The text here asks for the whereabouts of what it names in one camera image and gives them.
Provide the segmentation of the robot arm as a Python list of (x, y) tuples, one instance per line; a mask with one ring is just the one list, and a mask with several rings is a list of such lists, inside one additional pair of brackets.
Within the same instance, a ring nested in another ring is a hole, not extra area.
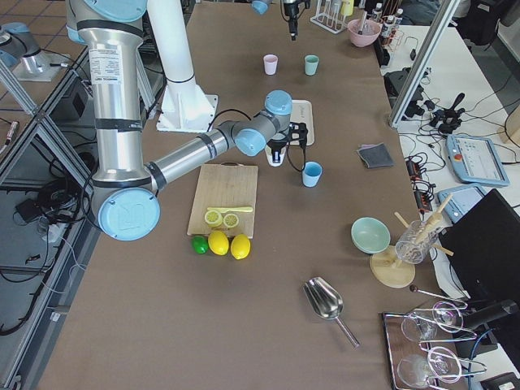
[[(293, 110), (283, 90), (267, 94), (250, 120), (210, 129), (214, 104), (194, 76), (182, 7), (177, 1), (69, 1), (67, 30), (88, 47), (99, 166), (93, 176), (93, 209), (99, 227), (120, 241), (134, 241), (157, 225), (156, 197), (172, 182), (231, 148), (254, 156), (288, 133)], [(144, 162), (138, 49), (144, 17), (151, 23), (167, 80), (162, 115), (193, 140)]]
[[(250, 2), (253, 10), (263, 15), (267, 12), (271, 1), (268, 0), (253, 0)], [(298, 20), (303, 15), (305, 10), (310, 9), (310, 0), (283, 0), (279, 2), (282, 19), (288, 24), (289, 36), (292, 41), (298, 37)]]

